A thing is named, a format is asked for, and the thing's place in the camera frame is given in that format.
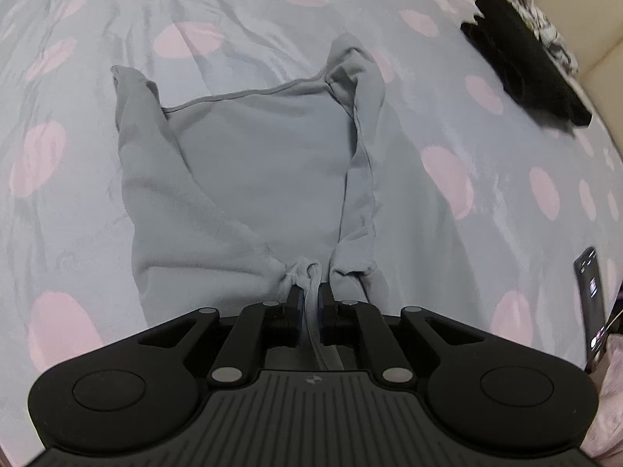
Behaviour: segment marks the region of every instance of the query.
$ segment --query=circular pad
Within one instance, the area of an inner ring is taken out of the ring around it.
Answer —
[[[554,392],[546,375],[527,367],[499,367],[480,380],[485,395],[503,405],[532,407],[542,404]]]
[[[87,374],[74,386],[74,399],[93,411],[118,411],[136,404],[145,393],[145,381],[126,370]]]

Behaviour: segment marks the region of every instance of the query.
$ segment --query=logo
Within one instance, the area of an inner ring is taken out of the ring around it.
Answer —
[[[316,376],[316,374],[314,374],[311,377],[306,377],[305,378],[305,382],[307,382],[310,385],[314,386],[314,385],[317,385],[318,383],[322,383],[322,377]]]
[[[595,295],[597,295],[597,280],[595,279],[595,277],[593,277],[591,279],[591,298],[593,298]]]

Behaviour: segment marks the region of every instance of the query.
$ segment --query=black cloth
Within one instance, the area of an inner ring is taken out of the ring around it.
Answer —
[[[558,71],[543,45],[506,0],[476,0],[483,16],[461,31],[500,77],[504,90],[522,107],[550,112],[576,126],[591,113]]]

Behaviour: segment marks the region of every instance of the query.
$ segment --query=polka dot bedsheet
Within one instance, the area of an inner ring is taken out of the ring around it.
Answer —
[[[173,106],[313,76],[339,34],[357,36],[413,160],[451,206],[482,324],[584,364],[572,262],[597,248],[609,309],[623,276],[623,165],[598,117],[564,133],[504,93],[460,33],[473,1],[0,0],[0,444],[15,466],[40,450],[26,409],[38,374],[147,326],[120,194],[115,64]]]

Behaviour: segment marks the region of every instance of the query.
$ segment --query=cream headboard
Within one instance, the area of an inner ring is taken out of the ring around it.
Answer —
[[[623,151],[623,0],[535,0],[565,37],[579,81]]]

